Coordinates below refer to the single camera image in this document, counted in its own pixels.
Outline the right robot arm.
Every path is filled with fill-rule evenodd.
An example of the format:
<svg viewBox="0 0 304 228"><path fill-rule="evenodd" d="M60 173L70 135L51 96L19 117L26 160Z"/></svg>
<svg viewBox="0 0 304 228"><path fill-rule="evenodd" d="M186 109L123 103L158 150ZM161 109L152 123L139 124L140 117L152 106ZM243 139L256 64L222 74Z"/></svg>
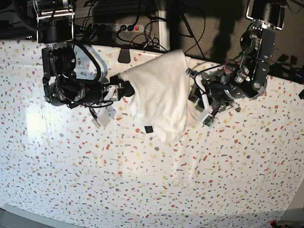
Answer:
<svg viewBox="0 0 304 228"><path fill-rule="evenodd" d="M119 76L102 83L102 71L97 60L86 47L74 38L75 4L72 0L35 0L37 40L46 45L42 49L43 88L45 100L52 105L79 105L94 109L110 106L123 97L134 95L129 81ZM78 47L92 61L96 75L92 79L76 76L74 48Z"/></svg>

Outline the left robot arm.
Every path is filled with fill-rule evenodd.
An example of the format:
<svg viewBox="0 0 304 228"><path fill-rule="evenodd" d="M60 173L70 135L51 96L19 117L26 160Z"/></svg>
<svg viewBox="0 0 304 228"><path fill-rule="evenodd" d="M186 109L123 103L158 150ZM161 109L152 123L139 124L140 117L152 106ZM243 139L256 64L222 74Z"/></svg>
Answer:
<svg viewBox="0 0 304 228"><path fill-rule="evenodd" d="M275 49L276 31L284 27L285 0L255 0L247 4L246 18L250 24L240 39L241 52L230 63L201 71L188 69L194 79L189 100L200 108L210 107L222 112L240 98L256 99L264 94L267 75Z"/></svg>

